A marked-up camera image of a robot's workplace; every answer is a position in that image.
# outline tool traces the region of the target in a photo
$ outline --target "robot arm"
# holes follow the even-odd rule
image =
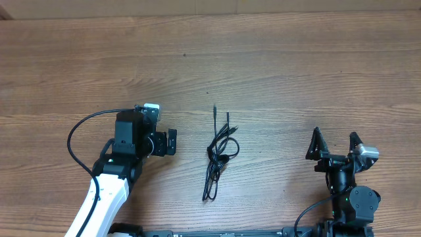
[[[104,237],[108,234],[118,210],[127,200],[133,185],[142,173],[145,158],[150,155],[174,155],[177,130],[157,132],[161,118],[159,105],[145,104],[116,116],[115,139],[104,146],[93,166],[99,184],[99,199],[81,237]],[[111,146],[112,153],[106,154]],[[95,199],[95,183],[91,180],[85,201],[65,237],[77,236]]]

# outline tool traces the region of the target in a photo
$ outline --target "wooden tabletop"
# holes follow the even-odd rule
[[[63,236],[90,177],[69,156],[90,113],[155,102],[177,154],[151,157],[119,222],[146,230],[292,226],[328,197],[305,160],[319,126],[332,153],[349,133],[380,150],[357,183],[382,195],[377,236],[421,231],[421,12],[0,21],[0,236]],[[230,111],[241,146],[203,203],[206,147]],[[115,115],[72,147],[89,167]],[[303,217],[313,225],[330,205]]]

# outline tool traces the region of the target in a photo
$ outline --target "wooden table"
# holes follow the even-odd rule
[[[328,196],[305,160],[312,129],[345,155],[349,133],[380,160],[357,174],[382,195],[377,236],[421,231],[421,12],[291,13],[0,22],[0,236],[63,236],[89,176],[69,156],[90,113],[160,103],[177,154],[152,157],[115,221],[146,230],[292,226]],[[212,140],[230,110],[241,151],[218,197],[201,195]],[[72,146],[88,166],[115,115]],[[329,217],[330,205],[301,225]]]

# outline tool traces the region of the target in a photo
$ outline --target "wood grain surface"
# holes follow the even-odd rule
[[[90,113],[160,103],[177,154],[151,157],[115,221],[146,230],[292,226],[328,196],[305,160],[312,129],[333,153],[349,133],[381,152],[357,183],[382,195],[377,236],[421,231],[421,12],[287,13],[0,22],[0,236],[63,236],[89,176],[69,156]],[[230,110],[241,146],[218,197],[201,195],[212,140]],[[83,124],[88,166],[115,115]],[[301,225],[329,217],[330,205]]]

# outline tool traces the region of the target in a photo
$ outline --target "black cable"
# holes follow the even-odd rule
[[[132,110],[133,109],[112,109],[112,110],[100,111],[100,112],[93,113],[92,115],[87,116],[86,118],[79,121],[76,125],[74,125],[74,127],[71,129],[70,133],[68,134],[67,150],[68,150],[69,154],[72,156],[73,160],[75,160],[75,162],[77,162],[77,164],[79,164],[82,168],[84,168],[84,170],[86,172],[89,173],[89,175],[91,175],[91,177],[93,179],[93,182],[95,183],[95,199],[93,200],[91,210],[87,214],[86,219],[85,219],[84,223],[82,224],[82,226],[80,227],[79,232],[77,233],[76,237],[80,237],[80,235],[82,235],[82,232],[84,231],[87,223],[89,222],[89,219],[92,216],[93,210],[95,210],[95,206],[97,205],[97,202],[98,202],[98,199],[99,199],[99,184],[98,184],[97,177],[92,173],[92,171],[89,168],[87,168],[86,165],[84,165],[73,153],[72,148],[70,146],[70,140],[72,139],[72,135],[73,135],[74,131],[77,129],[77,127],[79,127],[79,125],[81,125],[83,122],[85,122],[86,120],[88,120],[92,117],[95,117],[97,115],[103,115],[105,113],[115,113],[115,112],[132,111]],[[111,140],[109,140],[107,142],[108,147],[110,145],[109,143],[111,144]],[[104,152],[107,152],[107,150],[104,151],[104,149],[105,149],[105,147],[103,148],[101,154],[104,153]]]
[[[319,202],[311,205],[310,207],[308,207],[307,209],[305,209],[298,216],[298,218],[297,218],[297,220],[295,221],[295,224],[294,224],[294,234],[295,234],[295,237],[299,237],[298,236],[298,232],[297,232],[297,226],[298,226],[298,222],[300,221],[301,217],[303,217],[307,212],[309,212],[311,209],[317,207],[318,205],[322,205],[322,204],[326,203],[327,201],[330,201],[332,199],[335,199],[335,198],[343,195],[344,193],[348,192],[349,190],[351,190],[353,188],[353,184],[354,184],[354,180],[355,180],[355,173],[356,173],[356,166],[357,166],[357,162],[356,162],[356,158],[354,157],[353,158],[353,175],[352,175],[351,183],[350,183],[350,185],[347,188],[345,188],[344,190],[340,191],[337,194],[331,195],[330,197],[328,197],[326,199],[323,199],[322,201],[319,201]],[[326,184],[328,185],[328,188],[329,188],[328,173],[326,173],[326,177],[325,178],[326,178]]]
[[[206,171],[205,188],[203,189],[202,201],[205,201],[208,198],[215,200],[216,194],[218,193],[218,181],[222,169],[231,158],[234,158],[239,153],[239,144],[237,140],[230,137],[230,135],[238,129],[237,126],[230,128],[230,112],[226,112],[226,124],[219,130],[218,133],[216,133],[216,106],[213,107],[213,119],[215,137],[207,148],[209,164]],[[222,154],[228,144],[228,141],[233,141],[237,146],[237,151],[234,154]],[[215,193],[213,197],[211,197],[213,182],[215,182]]]

